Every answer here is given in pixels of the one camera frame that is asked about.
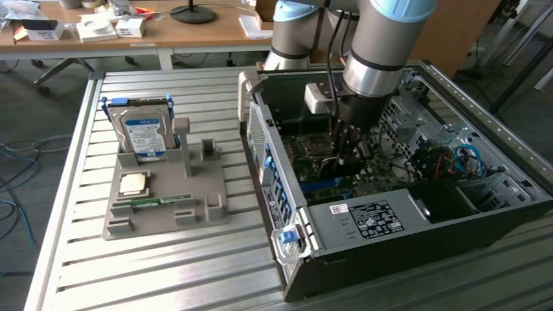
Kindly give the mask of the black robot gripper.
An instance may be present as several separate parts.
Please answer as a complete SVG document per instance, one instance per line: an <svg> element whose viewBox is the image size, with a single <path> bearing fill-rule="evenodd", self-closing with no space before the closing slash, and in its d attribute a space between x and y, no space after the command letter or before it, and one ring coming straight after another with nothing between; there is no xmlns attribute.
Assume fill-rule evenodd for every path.
<svg viewBox="0 0 553 311"><path fill-rule="evenodd" d="M382 97L346 95L341 97L331 111L331 147L334 162L331 170L357 167L363 160L374 157L369 145L369 132L378 123L391 94Z"/></svg>

